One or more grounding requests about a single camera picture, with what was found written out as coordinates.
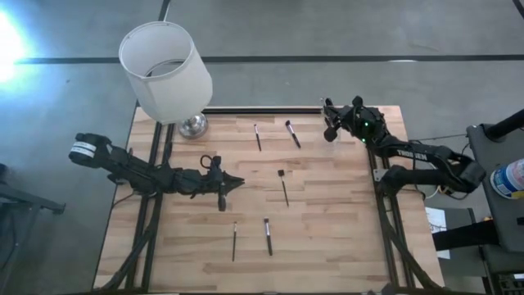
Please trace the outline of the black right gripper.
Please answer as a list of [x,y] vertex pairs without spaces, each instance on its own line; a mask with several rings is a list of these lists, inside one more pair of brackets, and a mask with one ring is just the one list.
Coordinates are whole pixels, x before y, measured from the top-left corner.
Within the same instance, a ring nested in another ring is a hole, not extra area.
[[324,106],[323,114],[324,121],[328,127],[342,127],[346,131],[355,131],[356,116],[364,105],[364,101],[360,96],[355,96],[352,100],[352,105],[345,105],[340,108],[334,106]]

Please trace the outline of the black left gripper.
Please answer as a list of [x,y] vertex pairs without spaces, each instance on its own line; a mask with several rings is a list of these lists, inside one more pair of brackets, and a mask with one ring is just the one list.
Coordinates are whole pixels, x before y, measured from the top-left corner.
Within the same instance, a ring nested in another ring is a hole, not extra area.
[[225,192],[231,192],[242,186],[242,182],[245,181],[243,178],[232,176],[221,170],[220,156],[204,155],[201,160],[204,158],[210,160],[208,166],[201,164],[207,169],[205,175],[193,169],[184,169],[178,174],[178,191],[181,194],[191,195],[194,198],[197,194],[217,193],[219,199],[225,199]]

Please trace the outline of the black brush with fluffy head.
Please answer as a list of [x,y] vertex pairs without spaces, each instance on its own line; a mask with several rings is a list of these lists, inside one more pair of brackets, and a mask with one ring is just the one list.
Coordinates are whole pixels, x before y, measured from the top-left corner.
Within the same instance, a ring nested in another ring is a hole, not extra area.
[[293,138],[294,143],[295,143],[296,146],[300,149],[300,148],[301,148],[300,141],[299,141],[299,139],[297,138],[296,133],[295,133],[295,131],[294,131],[292,125],[291,125],[291,121],[290,121],[290,120],[287,120],[287,121],[285,122],[285,126],[287,127],[287,130],[289,131],[291,137]]

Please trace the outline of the flat head black makeup brush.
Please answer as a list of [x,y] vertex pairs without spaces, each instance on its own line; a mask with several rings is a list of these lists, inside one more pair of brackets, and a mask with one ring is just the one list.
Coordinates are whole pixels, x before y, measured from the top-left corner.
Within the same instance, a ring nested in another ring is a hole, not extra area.
[[278,170],[278,176],[279,176],[279,178],[281,180],[282,190],[283,190],[283,193],[284,193],[285,201],[286,201],[287,207],[289,207],[289,201],[288,201],[288,196],[287,196],[287,188],[286,188],[285,181],[284,181],[284,175],[285,175],[284,170]]

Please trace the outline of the thick black makeup brush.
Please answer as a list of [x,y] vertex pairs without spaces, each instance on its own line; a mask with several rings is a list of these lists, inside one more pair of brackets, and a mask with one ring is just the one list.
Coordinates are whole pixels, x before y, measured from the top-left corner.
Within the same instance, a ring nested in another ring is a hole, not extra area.
[[271,240],[269,218],[267,216],[264,218],[264,231],[265,231],[268,252],[269,252],[269,255],[272,256],[273,255],[273,246],[272,246],[272,240]]

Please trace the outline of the white shade silver table lamp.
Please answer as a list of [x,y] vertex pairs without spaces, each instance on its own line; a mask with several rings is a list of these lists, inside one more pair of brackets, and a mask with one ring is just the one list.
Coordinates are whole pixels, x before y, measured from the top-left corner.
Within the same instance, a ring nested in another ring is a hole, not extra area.
[[203,136],[213,80],[191,35],[180,25],[153,21],[127,33],[119,59],[139,106],[154,121],[175,124],[187,139]]

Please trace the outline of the white paper sheet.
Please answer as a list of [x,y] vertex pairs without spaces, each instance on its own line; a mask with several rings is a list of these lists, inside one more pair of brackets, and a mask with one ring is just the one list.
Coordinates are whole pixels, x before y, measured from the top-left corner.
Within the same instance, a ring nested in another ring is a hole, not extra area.
[[[443,209],[426,207],[425,210],[430,230],[433,234],[447,230],[445,211]],[[437,251],[436,254],[440,259],[450,259],[450,250]]]

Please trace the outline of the black pole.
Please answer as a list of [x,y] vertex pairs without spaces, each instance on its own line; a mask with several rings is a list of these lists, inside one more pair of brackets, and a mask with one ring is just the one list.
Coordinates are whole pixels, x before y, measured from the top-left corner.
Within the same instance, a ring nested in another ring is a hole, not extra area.
[[520,128],[524,128],[524,108],[494,125],[486,125],[484,133],[489,140],[502,142],[506,135]]

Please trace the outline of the black bar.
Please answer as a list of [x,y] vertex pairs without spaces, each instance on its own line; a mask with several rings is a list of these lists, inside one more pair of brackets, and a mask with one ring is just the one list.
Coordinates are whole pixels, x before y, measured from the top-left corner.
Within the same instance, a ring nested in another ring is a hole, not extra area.
[[460,247],[499,245],[499,236],[493,220],[482,221],[432,235],[437,251]]

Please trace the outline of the blue white wipes canister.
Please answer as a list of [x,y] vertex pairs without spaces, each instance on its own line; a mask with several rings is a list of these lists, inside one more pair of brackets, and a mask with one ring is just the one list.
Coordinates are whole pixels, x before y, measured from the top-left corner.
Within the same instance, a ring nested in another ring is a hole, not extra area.
[[524,199],[524,158],[494,170],[490,175],[490,185],[501,197]]

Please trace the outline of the grey cart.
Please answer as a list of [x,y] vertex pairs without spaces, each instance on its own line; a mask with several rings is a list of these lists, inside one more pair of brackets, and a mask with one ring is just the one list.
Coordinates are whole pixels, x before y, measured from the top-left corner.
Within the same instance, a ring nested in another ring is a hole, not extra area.
[[482,180],[486,200],[499,237],[508,252],[524,252],[524,196],[505,197],[491,185],[494,173],[517,178],[517,189],[524,188],[524,132],[517,129],[501,143],[488,139],[481,125],[467,127],[473,156],[486,171]]

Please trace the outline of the grey metal stand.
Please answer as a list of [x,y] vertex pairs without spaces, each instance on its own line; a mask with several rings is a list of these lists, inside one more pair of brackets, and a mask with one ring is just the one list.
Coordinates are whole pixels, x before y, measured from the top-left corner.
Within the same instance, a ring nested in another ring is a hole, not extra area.
[[65,203],[54,202],[10,186],[8,167],[0,163],[0,295],[4,295],[19,255],[42,209],[62,214]]

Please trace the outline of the dark crate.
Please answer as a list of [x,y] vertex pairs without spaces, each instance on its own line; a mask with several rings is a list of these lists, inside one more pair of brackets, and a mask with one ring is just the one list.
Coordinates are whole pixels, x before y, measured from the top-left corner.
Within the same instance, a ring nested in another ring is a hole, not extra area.
[[491,274],[483,283],[489,295],[524,295],[524,274]]

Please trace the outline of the black aluminium table frame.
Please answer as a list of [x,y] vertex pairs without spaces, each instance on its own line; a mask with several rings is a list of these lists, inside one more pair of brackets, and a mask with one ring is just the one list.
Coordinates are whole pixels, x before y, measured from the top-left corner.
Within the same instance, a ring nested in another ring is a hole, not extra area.
[[[368,154],[342,134],[323,138],[318,111],[212,108],[196,140],[172,137],[170,164],[196,169],[203,155],[245,183],[219,211],[214,194],[170,194],[142,202],[127,185],[109,223],[94,286],[107,284],[133,245],[139,218],[160,213],[156,243],[138,258],[122,288],[141,293],[351,293],[380,290],[388,270]],[[285,122],[300,141],[294,143]],[[255,137],[258,125],[262,152]],[[284,170],[289,206],[278,170]],[[269,218],[273,255],[264,218]],[[232,262],[233,223],[237,222]]]

